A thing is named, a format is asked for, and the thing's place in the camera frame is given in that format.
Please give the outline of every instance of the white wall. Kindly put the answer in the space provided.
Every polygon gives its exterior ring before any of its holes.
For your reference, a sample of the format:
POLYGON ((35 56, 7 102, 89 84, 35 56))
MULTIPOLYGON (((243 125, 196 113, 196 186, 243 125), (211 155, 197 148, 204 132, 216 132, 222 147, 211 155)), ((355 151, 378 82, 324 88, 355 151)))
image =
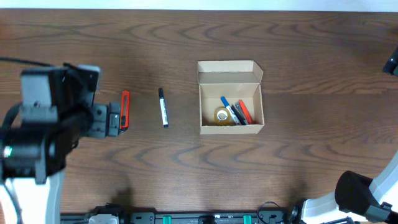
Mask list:
POLYGON ((0 8, 398 12, 398 0, 0 0, 0 8))

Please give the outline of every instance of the cardboard box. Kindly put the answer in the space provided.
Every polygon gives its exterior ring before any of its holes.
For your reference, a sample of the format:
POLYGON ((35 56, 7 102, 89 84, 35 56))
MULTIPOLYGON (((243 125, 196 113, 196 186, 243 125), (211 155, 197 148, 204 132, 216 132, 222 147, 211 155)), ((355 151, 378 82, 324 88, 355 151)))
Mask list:
POLYGON ((262 70, 252 60, 198 62, 200 134, 257 134, 264 127, 261 97, 262 70), (224 107, 225 96, 229 104, 243 100, 254 124, 217 126, 214 112, 224 107))

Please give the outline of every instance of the wooden table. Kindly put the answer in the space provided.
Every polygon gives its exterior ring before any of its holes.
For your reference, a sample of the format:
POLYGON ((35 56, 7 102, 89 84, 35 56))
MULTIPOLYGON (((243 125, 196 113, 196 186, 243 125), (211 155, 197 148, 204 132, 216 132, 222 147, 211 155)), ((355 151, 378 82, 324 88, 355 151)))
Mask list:
MULTIPOLYGON (((62 212, 106 202, 158 211, 254 210, 322 196, 346 170, 375 177, 397 150, 398 78, 381 72, 397 14, 0 10, 0 55, 103 69, 96 102, 130 90, 130 129, 81 140, 62 212), (264 70, 259 134, 199 135, 198 60, 264 70), (162 127, 163 87, 170 127, 162 127)), ((0 114, 23 67, 0 66, 0 114)))

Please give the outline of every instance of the tape roll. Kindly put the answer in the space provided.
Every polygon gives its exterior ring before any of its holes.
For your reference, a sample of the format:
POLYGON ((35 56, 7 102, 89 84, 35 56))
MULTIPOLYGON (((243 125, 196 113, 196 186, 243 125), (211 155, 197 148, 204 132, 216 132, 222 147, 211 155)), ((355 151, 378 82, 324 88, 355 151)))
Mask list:
POLYGON ((226 108, 217 108, 214 112, 214 121, 217 125, 223 126, 229 124, 231 115, 226 108))

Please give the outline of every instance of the box flap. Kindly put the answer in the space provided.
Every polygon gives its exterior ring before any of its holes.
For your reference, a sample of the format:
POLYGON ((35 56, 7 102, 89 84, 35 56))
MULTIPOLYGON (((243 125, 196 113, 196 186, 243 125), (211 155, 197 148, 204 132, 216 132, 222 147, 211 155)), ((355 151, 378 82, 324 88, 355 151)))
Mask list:
POLYGON ((263 71, 252 60, 199 61, 198 83, 260 83, 263 71))

